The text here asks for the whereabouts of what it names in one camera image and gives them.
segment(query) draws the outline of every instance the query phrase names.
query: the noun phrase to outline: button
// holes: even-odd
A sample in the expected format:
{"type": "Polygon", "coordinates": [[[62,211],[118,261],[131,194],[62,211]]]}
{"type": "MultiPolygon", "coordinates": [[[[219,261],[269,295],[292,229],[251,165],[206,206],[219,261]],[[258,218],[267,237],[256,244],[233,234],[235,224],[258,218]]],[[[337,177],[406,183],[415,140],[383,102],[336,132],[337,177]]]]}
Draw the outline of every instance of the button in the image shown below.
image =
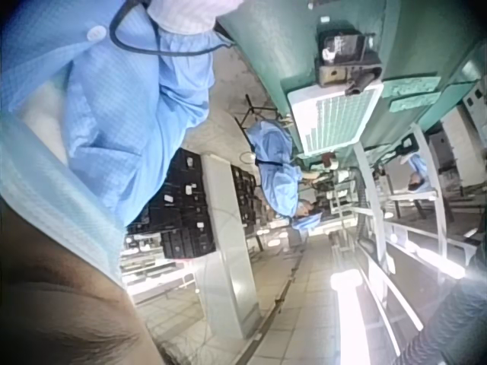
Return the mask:
{"type": "Polygon", "coordinates": [[[96,42],[98,40],[102,40],[107,36],[107,29],[103,25],[97,25],[96,27],[92,27],[86,37],[90,42],[96,42]]]}

